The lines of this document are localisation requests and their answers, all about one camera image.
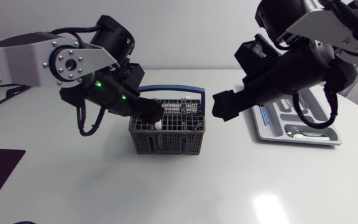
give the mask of white table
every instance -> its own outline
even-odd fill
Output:
[[[129,118],[108,113],[95,135],[81,137],[58,88],[33,88],[0,105],[0,148],[27,151],[0,191],[0,223],[358,223],[358,106],[339,98],[341,146],[261,141],[251,110],[226,123],[211,114],[212,94],[240,90],[243,77],[146,72],[142,85],[206,89],[198,156],[137,155]],[[313,92],[325,102],[320,87]],[[87,106],[89,127],[98,109]]]

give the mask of black cable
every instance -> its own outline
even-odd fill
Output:
[[[304,114],[302,113],[302,110],[299,106],[299,94],[295,93],[292,97],[293,100],[293,107],[298,114],[299,118],[307,124],[311,128],[315,129],[324,129],[332,125],[335,121],[335,117],[337,116],[338,111],[338,98],[336,96],[336,93],[328,91],[326,88],[324,89],[324,92],[326,93],[326,98],[328,100],[329,106],[331,107],[331,115],[329,119],[323,123],[314,123],[312,121],[309,121]]]
[[[347,4],[341,0],[319,0],[319,2],[327,10],[331,10],[348,29],[358,32],[358,16]]]
[[[74,33],[74,32],[69,32],[69,34],[73,35],[75,38],[77,38],[78,40],[78,43],[80,44],[80,48],[85,48],[85,44],[84,42],[82,41],[81,37],[77,34],[77,33]]]
[[[288,46],[286,46],[286,47],[283,47],[283,46],[281,46],[279,43],[277,43],[276,41],[273,41],[273,44],[274,44],[274,46],[276,46],[276,48],[279,49],[279,50],[290,50],[290,49],[292,49],[292,46],[291,46],[291,45],[288,45]]]
[[[23,87],[23,88],[21,88],[18,92],[12,91],[13,89],[7,90],[6,97],[4,99],[0,100],[0,104],[6,102],[7,100],[10,100],[11,98],[13,98],[13,97],[15,97],[31,88],[31,86],[21,86],[21,87]]]
[[[105,111],[106,111],[106,109],[104,109],[103,107],[100,107],[99,115],[96,118],[94,125],[92,125],[91,130],[89,130],[88,132],[85,132],[84,131],[84,124],[85,124],[85,119],[86,119],[85,103],[81,107],[77,107],[77,125],[78,125],[78,129],[80,130],[80,134],[82,136],[91,136],[92,134],[94,134],[98,130],[99,125],[102,122]]]
[[[61,29],[55,29],[53,31],[51,31],[51,34],[62,34],[62,33],[71,33],[71,32],[75,32],[75,33],[90,33],[90,32],[96,32],[98,30],[100,30],[101,26],[96,25],[94,27],[85,27],[85,28],[79,28],[79,27],[67,27],[67,28],[61,28]]]

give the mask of dishwasher basket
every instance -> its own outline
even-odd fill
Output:
[[[205,132],[205,90],[184,85],[150,85],[139,87],[140,92],[175,90],[200,93],[201,100],[158,100],[165,109],[162,129],[131,117],[129,132],[138,154],[198,155]]]

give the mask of blue basket handle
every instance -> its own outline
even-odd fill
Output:
[[[205,116],[204,88],[185,86],[185,85],[149,85],[149,86],[140,86],[137,90],[141,93],[146,91],[159,91],[159,90],[187,91],[190,93],[199,93],[201,94],[201,115]]]

